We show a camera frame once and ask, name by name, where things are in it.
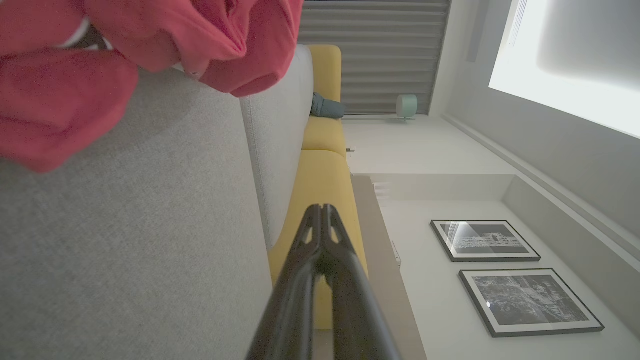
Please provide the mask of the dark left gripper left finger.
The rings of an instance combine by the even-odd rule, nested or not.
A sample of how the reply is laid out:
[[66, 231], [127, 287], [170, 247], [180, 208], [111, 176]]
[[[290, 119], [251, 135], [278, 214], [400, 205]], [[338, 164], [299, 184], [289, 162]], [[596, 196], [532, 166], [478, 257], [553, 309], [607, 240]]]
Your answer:
[[322, 206], [307, 208], [247, 351], [248, 360], [311, 360]]

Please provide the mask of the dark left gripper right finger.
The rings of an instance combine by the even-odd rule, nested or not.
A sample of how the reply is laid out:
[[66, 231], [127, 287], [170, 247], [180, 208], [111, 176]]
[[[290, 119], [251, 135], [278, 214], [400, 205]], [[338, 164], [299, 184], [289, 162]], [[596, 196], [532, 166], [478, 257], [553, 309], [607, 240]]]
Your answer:
[[332, 292], [336, 360], [402, 358], [338, 210], [322, 207], [322, 273]]

